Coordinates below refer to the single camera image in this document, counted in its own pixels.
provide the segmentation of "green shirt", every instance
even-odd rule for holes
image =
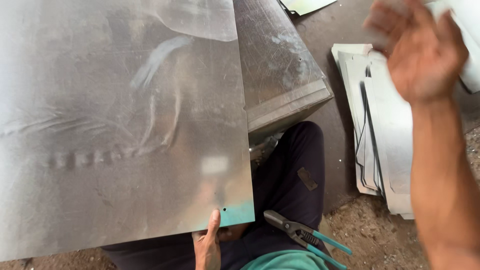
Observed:
[[[320,270],[324,260],[310,251],[282,250],[265,254],[241,270]]]

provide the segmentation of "person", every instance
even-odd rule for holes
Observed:
[[[432,269],[480,269],[480,191],[452,97],[468,50],[450,11],[435,22],[421,0],[404,2],[408,13],[374,2],[364,25],[387,37],[384,54],[392,80],[411,105],[411,201],[419,237]],[[302,167],[316,189],[309,191],[298,176]],[[272,209],[317,228],[324,182],[322,131],[301,122],[284,133],[252,179],[255,222],[219,228],[220,211],[215,209],[206,231],[104,249],[124,270],[320,269],[321,259],[266,223],[263,211]],[[322,242],[318,248],[327,252]]]

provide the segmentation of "patch on pants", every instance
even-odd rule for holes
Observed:
[[[308,190],[312,191],[318,187],[317,183],[312,179],[310,176],[310,172],[307,171],[304,167],[301,167],[300,170],[297,171],[302,182],[307,186]]]

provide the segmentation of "dark pants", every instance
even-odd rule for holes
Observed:
[[[252,180],[255,222],[239,240],[220,243],[222,269],[240,269],[261,255],[304,249],[285,232],[268,224],[263,212],[271,209],[291,221],[318,229],[325,186],[324,138],[312,122],[289,128]],[[297,174],[304,167],[318,187],[309,191]],[[320,241],[318,248],[327,253]],[[108,245],[103,249],[122,270],[195,268],[191,233]]]

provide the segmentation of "spring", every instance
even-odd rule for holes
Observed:
[[[312,244],[312,245],[318,245],[318,239],[316,237],[314,237],[313,235],[311,235],[310,233],[304,231],[304,230],[301,230],[301,235],[303,236],[303,239]]]

